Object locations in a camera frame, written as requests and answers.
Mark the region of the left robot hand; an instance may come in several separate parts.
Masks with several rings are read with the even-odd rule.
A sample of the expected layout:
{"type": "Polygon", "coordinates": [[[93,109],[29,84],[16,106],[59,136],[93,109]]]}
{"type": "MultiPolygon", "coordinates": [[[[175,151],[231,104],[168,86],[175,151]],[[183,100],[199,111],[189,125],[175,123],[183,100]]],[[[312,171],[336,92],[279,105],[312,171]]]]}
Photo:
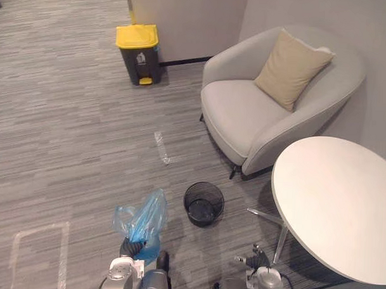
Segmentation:
{"type": "Polygon", "coordinates": [[[147,241],[131,242],[128,237],[125,237],[120,246],[120,257],[130,257],[133,260],[146,260],[146,255],[141,253],[147,241]]]}

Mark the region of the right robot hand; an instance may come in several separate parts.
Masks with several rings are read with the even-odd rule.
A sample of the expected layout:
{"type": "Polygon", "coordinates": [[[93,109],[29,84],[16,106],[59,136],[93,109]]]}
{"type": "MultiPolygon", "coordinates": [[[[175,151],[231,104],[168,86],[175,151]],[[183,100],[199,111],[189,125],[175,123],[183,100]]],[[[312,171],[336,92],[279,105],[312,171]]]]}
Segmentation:
{"type": "Polygon", "coordinates": [[[266,256],[265,251],[261,249],[261,247],[257,244],[253,244],[252,249],[254,255],[251,257],[235,257],[234,260],[237,262],[243,263],[248,267],[251,267],[253,269],[259,269],[260,267],[270,267],[271,263],[266,256]]]}

